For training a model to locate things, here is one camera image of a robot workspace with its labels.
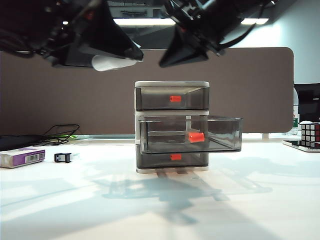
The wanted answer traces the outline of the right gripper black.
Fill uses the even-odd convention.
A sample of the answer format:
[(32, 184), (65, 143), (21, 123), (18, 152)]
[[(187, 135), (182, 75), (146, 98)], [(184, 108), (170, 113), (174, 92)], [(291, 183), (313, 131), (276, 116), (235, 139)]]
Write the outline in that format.
[(166, 0), (164, 9), (175, 22), (173, 39), (159, 61), (161, 68), (208, 60), (207, 52), (225, 53), (225, 0)]

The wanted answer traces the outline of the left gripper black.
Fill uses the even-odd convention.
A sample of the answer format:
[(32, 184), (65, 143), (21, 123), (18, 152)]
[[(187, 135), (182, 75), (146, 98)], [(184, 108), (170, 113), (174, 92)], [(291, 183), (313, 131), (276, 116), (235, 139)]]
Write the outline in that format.
[(53, 3), (48, 12), (54, 17), (55, 26), (37, 51), (53, 67), (92, 68), (93, 55), (143, 60), (144, 53), (115, 23), (107, 1)]

